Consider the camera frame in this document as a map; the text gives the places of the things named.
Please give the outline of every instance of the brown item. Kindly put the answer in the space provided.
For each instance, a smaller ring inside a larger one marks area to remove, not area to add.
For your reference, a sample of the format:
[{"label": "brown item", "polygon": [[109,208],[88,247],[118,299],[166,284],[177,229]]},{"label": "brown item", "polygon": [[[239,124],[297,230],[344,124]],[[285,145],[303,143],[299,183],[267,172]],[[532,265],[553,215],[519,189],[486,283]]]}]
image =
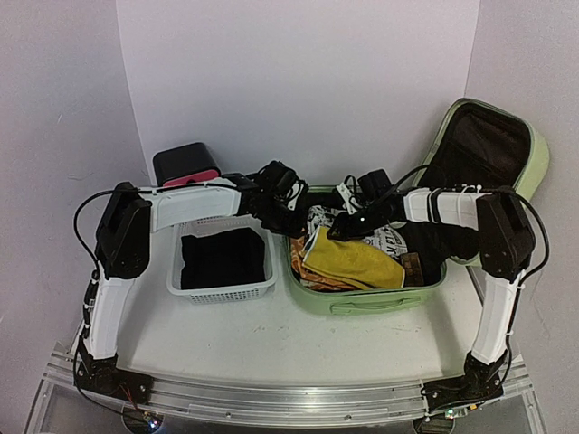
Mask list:
[{"label": "brown item", "polygon": [[291,239],[291,267],[298,273],[303,280],[310,282],[309,289],[314,291],[355,291],[357,288],[347,283],[325,278],[318,273],[309,271],[303,266],[303,259],[300,256],[304,249],[304,237],[300,239]]},{"label": "brown item", "polygon": [[404,267],[405,287],[423,287],[424,276],[422,275],[422,267],[420,265],[420,257],[418,253],[404,253],[400,256],[400,261]]}]

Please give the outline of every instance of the green suitcase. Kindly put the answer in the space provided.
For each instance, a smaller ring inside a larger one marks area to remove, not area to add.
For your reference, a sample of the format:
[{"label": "green suitcase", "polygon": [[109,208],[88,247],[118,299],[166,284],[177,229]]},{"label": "green suitcase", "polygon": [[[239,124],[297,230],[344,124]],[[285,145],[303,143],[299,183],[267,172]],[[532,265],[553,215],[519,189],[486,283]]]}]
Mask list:
[{"label": "green suitcase", "polygon": [[[444,170],[447,185],[480,184],[488,188],[512,185],[530,199],[545,176],[549,151],[545,138],[523,119],[475,99],[459,99],[444,117],[424,163]],[[424,170],[413,185],[438,186],[437,172],[433,168]],[[311,191],[328,188],[312,187]],[[448,239],[459,239],[462,245],[470,246],[461,253],[463,258],[470,259],[454,260],[479,265],[476,234],[467,234],[472,240],[465,243],[462,228],[444,229]],[[446,276],[446,267],[442,265],[440,280],[426,287],[318,292],[299,283],[291,267],[289,242],[286,251],[289,292],[299,306],[318,315],[364,315],[414,307],[425,301]]]}]

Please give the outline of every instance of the wire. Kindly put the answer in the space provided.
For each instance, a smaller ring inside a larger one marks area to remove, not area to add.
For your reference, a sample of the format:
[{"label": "wire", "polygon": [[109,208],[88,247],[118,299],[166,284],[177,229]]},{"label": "wire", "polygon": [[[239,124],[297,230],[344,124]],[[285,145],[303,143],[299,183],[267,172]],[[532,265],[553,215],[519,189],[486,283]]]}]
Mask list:
[{"label": "wire", "polygon": [[133,397],[132,397],[132,395],[131,395],[131,393],[130,393],[130,389],[126,388],[126,387],[124,386],[124,384],[120,384],[119,387],[120,387],[120,389],[125,393],[125,396],[127,396],[127,399],[128,399],[128,401],[132,404],[133,409],[135,409],[135,411],[138,411],[139,413],[143,414],[144,411],[142,411],[142,410],[137,406],[137,404],[133,401]]},{"label": "wire", "polygon": [[392,185],[392,187],[390,187],[390,189],[384,193],[381,197],[379,197],[378,199],[376,199],[376,201],[374,202],[374,204],[378,205],[380,203],[382,203],[383,201],[385,201],[386,199],[388,199],[394,192],[396,192],[400,186],[402,184],[404,184],[406,181],[408,181],[408,179],[414,175],[417,174],[418,172],[420,172],[421,170],[424,169],[428,169],[429,167],[432,167],[436,170],[438,170],[443,178],[444,178],[444,184],[446,184],[446,174],[444,173],[444,171],[442,170],[441,167],[437,166],[437,165],[433,165],[432,163],[428,164],[428,165],[417,165],[413,170],[411,170],[410,172],[408,172],[406,175],[404,175],[402,178],[400,178],[396,184]]},{"label": "wire", "polygon": [[344,178],[344,185],[347,185],[347,182],[348,182],[350,179],[352,180],[352,188],[354,189],[354,193],[355,193],[356,190],[357,190],[357,181],[356,181],[356,178],[355,178],[353,175],[348,175],[348,176],[346,176],[346,177]]},{"label": "wire", "polygon": [[114,193],[115,193],[115,190],[105,190],[103,192],[95,193],[92,196],[90,196],[88,199],[85,199],[84,202],[81,203],[79,205],[79,207],[76,209],[76,211],[74,212],[74,218],[73,218],[73,222],[72,222],[73,227],[74,227],[74,235],[76,235],[77,240],[79,241],[81,246],[86,250],[86,252],[89,254],[90,259],[94,263],[94,269],[95,270],[93,272],[93,277],[95,280],[98,280],[100,277],[99,261],[97,260],[97,256],[93,253],[93,251],[90,249],[88,244],[81,237],[81,233],[79,232],[79,216],[81,215],[81,211],[84,209],[84,207],[87,206],[92,201],[94,201],[95,199],[97,199],[101,196],[105,196],[107,194],[114,194]]},{"label": "wire", "polygon": [[507,351],[508,351],[507,368],[505,369],[505,374],[503,375],[503,378],[500,379],[500,383],[498,384],[498,387],[501,387],[505,383],[508,375],[510,374],[510,368],[513,365],[513,350],[510,347],[510,335],[507,336],[506,343],[507,343]]},{"label": "wire", "polygon": [[418,424],[418,426],[414,427],[414,431],[417,432],[418,434],[421,434],[422,425],[424,424],[425,421],[426,421],[426,416],[424,416],[422,419],[420,419],[420,423]]}]

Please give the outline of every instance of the black towel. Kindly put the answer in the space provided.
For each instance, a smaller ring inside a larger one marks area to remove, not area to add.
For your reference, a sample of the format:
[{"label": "black towel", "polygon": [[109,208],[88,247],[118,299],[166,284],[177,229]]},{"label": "black towel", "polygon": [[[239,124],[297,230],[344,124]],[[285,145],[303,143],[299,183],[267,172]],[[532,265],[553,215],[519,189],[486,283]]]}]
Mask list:
[{"label": "black towel", "polygon": [[251,228],[181,238],[185,266],[181,289],[230,287],[263,282],[265,244]]}]

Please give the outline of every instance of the plastic basket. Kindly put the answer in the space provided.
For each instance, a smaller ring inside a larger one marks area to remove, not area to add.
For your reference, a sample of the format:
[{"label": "plastic basket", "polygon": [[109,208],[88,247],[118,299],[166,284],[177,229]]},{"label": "plastic basket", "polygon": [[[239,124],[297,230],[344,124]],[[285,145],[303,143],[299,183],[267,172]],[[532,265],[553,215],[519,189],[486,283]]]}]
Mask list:
[{"label": "plastic basket", "polygon": [[[263,239],[265,243],[263,270],[266,280],[230,287],[181,289],[181,270],[185,265],[181,254],[181,237],[185,235],[206,237],[239,228],[252,228]],[[278,259],[273,238],[268,231],[260,227],[260,222],[251,216],[202,219],[177,224],[173,228],[173,245],[175,247],[172,249],[171,266],[166,279],[167,289],[175,296],[187,297],[194,304],[261,298],[265,295],[268,288],[273,287],[278,279]]]}]

